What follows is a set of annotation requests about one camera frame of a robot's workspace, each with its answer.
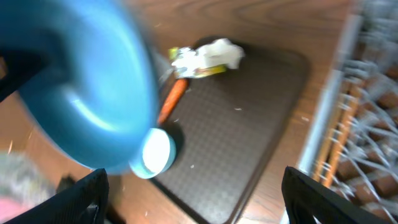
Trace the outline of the blue plate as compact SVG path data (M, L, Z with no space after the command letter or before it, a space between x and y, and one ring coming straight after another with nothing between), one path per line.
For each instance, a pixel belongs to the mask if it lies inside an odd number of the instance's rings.
M150 45L121 1L1 0L1 49L47 58L15 92L65 154L110 174L129 169L159 101Z

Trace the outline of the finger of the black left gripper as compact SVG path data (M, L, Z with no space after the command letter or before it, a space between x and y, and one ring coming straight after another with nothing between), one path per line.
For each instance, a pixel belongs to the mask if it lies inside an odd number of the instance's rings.
M7 72L1 78L1 101L18 90L47 66L47 58L37 52L1 49Z

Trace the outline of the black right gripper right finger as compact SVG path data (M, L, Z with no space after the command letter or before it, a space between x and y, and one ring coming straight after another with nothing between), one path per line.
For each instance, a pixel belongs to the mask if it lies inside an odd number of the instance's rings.
M333 178L325 187L294 167L287 166L282 195L290 223L394 223L395 200L378 196L369 181Z

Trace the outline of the orange carrot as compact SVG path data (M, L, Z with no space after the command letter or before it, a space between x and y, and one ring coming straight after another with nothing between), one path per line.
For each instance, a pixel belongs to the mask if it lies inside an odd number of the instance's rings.
M167 95L164 101L164 104L161 107L159 117L157 120L157 123L159 125L164 123L167 120L167 118L171 115L177 103L186 92L188 86L189 86L189 81L186 78L178 79L175 81L174 85L172 86L169 94Z

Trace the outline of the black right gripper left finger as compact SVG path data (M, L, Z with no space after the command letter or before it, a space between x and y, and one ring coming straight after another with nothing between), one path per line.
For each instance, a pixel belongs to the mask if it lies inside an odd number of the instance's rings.
M6 224L105 224L109 182L104 169L96 169L84 178L69 183L48 200L28 207L7 197L1 198L1 223Z

